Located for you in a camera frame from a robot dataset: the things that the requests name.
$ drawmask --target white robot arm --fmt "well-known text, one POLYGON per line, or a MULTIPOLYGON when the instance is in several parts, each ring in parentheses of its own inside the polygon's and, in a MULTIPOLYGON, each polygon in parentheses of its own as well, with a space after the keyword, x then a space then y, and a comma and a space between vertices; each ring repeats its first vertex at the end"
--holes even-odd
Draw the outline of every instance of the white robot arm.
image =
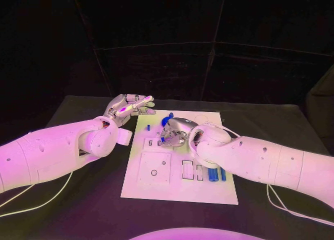
POLYGON ((226 131, 231 130, 210 122, 197 125, 176 117, 169 120, 161 137, 170 137, 167 146, 187 143, 192 156, 205 167, 220 166, 242 178, 290 188, 334 208, 334 157, 252 137, 232 138, 226 131))
POLYGON ((62 177, 105 157, 117 143, 128 145, 132 132, 119 127, 130 116, 156 114, 153 100, 121 94, 104 116, 37 130, 0 146, 0 193, 62 177))

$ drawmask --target blue object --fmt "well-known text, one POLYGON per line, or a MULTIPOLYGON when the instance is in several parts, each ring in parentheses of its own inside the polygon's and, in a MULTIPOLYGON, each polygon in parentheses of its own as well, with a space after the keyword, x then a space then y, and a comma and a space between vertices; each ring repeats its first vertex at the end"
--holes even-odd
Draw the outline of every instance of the blue object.
POLYGON ((218 168, 209 168, 207 169, 207 175, 209 175, 209 181, 210 182, 218 182, 219 181, 218 168))
POLYGON ((171 113, 169 114, 169 116, 163 118, 163 120, 161 120, 161 126, 163 126, 163 127, 166 126, 169 120, 173 119, 173 117, 174 117, 174 115, 173 115, 173 112, 171 112, 171 113))
POLYGON ((223 168, 220 168, 220 180, 226 182, 226 172, 223 168))

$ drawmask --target white cable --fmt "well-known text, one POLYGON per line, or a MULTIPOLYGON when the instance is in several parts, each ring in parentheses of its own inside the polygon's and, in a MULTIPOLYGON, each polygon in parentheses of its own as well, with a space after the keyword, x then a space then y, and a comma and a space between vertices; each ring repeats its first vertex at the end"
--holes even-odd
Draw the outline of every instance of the white cable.
POLYGON ((34 184, 27 187, 10 200, 7 200, 1 205, 0 205, 0 208, 14 199, 17 198, 32 187, 34 186, 34 184))
POLYGON ((307 215, 304 215, 304 214, 301 214, 301 213, 298 213, 298 212, 295 212, 295 211, 291 211, 291 210, 287 208, 287 206, 284 205, 284 203, 282 203, 282 201, 281 201, 281 198, 280 198, 280 196, 278 196, 278 194, 277 194, 277 192, 275 192, 275 190, 274 190, 274 188, 272 188, 272 186, 271 186, 269 184, 267 184, 267 197, 268 197, 269 203, 271 203, 278 209, 281 209, 281 210, 287 211, 288 213, 291 213, 294 216, 301 217, 301 218, 305 218, 305 219, 311 219, 311 220, 314 220, 314 221, 317 221, 317 222, 320 222, 320 223, 323 223, 323 224, 327 224, 327 225, 330 225, 330 226, 334 226, 334 222, 327 221, 327 220, 320 219, 320 218, 316 218, 316 217, 311 217, 311 216, 307 216, 307 215), (281 206, 278 206, 278 205, 274 204, 274 202, 272 202, 272 200, 271 200, 271 197, 269 197, 269 188, 271 188, 271 190, 272 190, 272 192, 274 192, 274 194, 275 194, 275 197, 277 197, 277 199, 278 199, 278 201, 280 201, 280 203, 281 203, 281 205, 282 205, 284 207, 281 207, 281 206))
POLYGON ((56 195, 52 197, 52 199, 50 199, 47 202, 45 202, 40 206, 32 207, 32 208, 29 208, 29 209, 20 210, 20 211, 14 211, 14 212, 6 213, 6 214, 0 215, 0 218, 4 217, 4 216, 13 215, 13 214, 20 214, 20 213, 24 213, 24 212, 32 211, 32 210, 34 210, 34 209, 39 209, 39 208, 43 207, 46 204, 49 204, 50 201, 58 197, 58 195, 59 195, 60 192, 63 191, 63 189, 65 189, 65 187, 66 187, 66 185, 68 185, 68 183, 69 183, 69 180, 70 180, 70 178, 72 178, 72 173, 73 173, 73 172, 70 172, 70 174, 69 174, 69 176, 68 176, 66 183, 65 183, 65 185, 62 186, 59 192, 56 193, 56 195))

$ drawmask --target robotic hand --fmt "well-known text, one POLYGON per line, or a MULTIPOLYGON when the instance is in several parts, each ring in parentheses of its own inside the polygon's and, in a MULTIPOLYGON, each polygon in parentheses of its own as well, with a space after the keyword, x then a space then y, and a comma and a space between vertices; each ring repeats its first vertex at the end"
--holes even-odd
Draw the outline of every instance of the robotic hand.
POLYGON ((219 166, 232 174, 259 183, 290 188, 334 208, 334 157, 292 149, 269 141, 229 135, 223 126, 210 122, 197 125, 184 118, 171 118, 164 126, 164 145, 189 145, 199 163, 219 166))
POLYGON ((121 94, 104 116, 30 132, 0 146, 0 193, 62 177, 105 157, 117 143, 128 145, 132 133, 119 127, 130 116, 156 114, 153 100, 121 94))

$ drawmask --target table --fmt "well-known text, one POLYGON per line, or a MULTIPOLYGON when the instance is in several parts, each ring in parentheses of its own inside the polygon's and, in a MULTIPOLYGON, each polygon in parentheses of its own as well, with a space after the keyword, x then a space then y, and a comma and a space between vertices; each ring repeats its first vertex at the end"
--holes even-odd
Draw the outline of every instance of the table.
MULTIPOLYGON (((68 96, 47 127, 102 115, 109 101, 107 97, 68 96)), ((295 105, 154 102, 160 110, 220 112, 222 125, 239 135, 327 154, 295 105)), ((134 132, 135 124, 132 117, 122 127, 134 132)), ((117 145, 108 157, 75 171, 63 192, 43 208, 0 218, 0 239, 127 240, 181 227, 223 229, 272 240, 334 239, 334 227, 277 209, 267 198, 267 186, 238 176, 233 181, 239 205, 121 198, 130 150, 131 146, 117 145)), ((0 214, 43 204, 66 179, 63 176, 37 184, 0 209, 0 214)), ((0 203, 23 188, 3 193, 0 203)), ((334 210, 321 201, 282 187, 275 189, 291 210, 334 221, 334 210)))

